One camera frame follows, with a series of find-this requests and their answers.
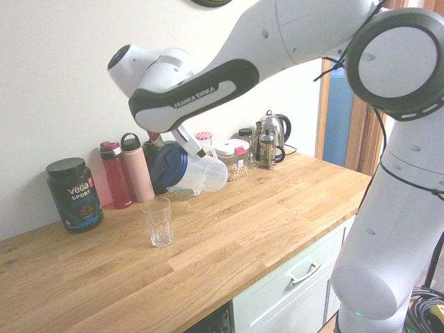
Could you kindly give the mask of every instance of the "butcher block countertop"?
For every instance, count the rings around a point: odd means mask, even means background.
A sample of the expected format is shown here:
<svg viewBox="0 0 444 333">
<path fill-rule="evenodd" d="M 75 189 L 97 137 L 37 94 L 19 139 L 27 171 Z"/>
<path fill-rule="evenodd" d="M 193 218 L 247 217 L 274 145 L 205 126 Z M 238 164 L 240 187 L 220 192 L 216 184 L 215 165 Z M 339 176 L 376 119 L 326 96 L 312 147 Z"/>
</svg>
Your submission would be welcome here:
<svg viewBox="0 0 444 333">
<path fill-rule="evenodd" d="M 0 332 L 183 332 L 350 218 L 370 178 L 301 154 L 172 200 L 151 245 L 135 203 L 95 229 L 61 222 L 0 242 Z"/>
</svg>

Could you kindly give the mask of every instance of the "white cabinet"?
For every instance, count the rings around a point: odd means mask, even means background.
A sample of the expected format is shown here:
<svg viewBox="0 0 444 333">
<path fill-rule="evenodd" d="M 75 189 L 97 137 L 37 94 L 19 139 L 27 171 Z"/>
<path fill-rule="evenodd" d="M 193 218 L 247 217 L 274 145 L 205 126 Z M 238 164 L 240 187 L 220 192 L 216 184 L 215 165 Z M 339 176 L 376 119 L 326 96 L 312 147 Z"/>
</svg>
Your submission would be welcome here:
<svg viewBox="0 0 444 333">
<path fill-rule="evenodd" d="M 234 297 L 236 333 L 316 333 L 339 308 L 330 286 L 354 217 Z"/>
</svg>

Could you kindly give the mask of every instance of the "pink water bottle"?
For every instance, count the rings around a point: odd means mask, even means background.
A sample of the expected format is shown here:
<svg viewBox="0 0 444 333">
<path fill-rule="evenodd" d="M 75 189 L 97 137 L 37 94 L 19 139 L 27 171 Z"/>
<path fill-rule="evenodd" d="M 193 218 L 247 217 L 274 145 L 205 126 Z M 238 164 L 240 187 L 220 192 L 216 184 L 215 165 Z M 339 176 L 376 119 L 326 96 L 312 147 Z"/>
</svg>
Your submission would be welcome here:
<svg viewBox="0 0 444 333">
<path fill-rule="evenodd" d="M 118 210 L 130 207 L 133 203 L 133 190 L 126 175 L 121 152 L 118 142 L 106 141 L 100 144 L 100 155 L 105 167 L 112 203 Z"/>
<path fill-rule="evenodd" d="M 129 135 L 133 135 L 134 138 L 126 139 Z M 144 151 L 139 138 L 134 133 L 126 133 L 122 137 L 120 144 L 136 200 L 143 203 L 154 198 L 153 184 L 151 184 L 148 165 L 146 165 Z"/>
</svg>

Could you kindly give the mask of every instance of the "chickpeas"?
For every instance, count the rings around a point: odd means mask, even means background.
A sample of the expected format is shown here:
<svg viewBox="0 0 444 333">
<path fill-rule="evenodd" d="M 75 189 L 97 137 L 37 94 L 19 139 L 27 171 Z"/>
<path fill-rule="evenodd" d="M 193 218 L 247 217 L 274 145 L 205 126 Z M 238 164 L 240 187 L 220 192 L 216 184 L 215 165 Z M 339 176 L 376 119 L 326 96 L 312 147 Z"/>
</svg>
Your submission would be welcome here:
<svg viewBox="0 0 444 333">
<path fill-rule="evenodd" d="M 244 177 L 248 175 L 248 167 L 243 165 L 241 167 L 237 166 L 237 164 L 231 164 L 228 166 L 228 181 L 231 182 L 240 177 Z"/>
</svg>

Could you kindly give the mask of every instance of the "wooden door frame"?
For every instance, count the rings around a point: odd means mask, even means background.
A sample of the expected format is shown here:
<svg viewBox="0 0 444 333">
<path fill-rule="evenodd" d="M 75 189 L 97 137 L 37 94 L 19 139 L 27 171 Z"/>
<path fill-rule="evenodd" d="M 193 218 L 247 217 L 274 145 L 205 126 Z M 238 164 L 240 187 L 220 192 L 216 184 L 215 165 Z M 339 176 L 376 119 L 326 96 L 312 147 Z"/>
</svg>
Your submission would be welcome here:
<svg viewBox="0 0 444 333">
<path fill-rule="evenodd" d="M 444 17 L 444 2 L 439 0 L 424 0 L 422 5 L 425 9 L 433 10 Z"/>
<path fill-rule="evenodd" d="M 387 8 L 407 7 L 408 0 L 388 0 Z M 323 61 L 323 71 L 329 69 L 330 61 Z M 318 130 L 315 156 L 323 158 L 325 127 L 327 125 L 328 92 L 330 90 L 330 74 L 321 79 L 319 98 Z M 367 104 L 356 94 L 353 95 L 352 114 L 345 156 L 345 167 L 355 171 L 373 175 L 379 162 L 382 145 L 382 131 L 376 114 L 367 108 Z"/>
</svg>

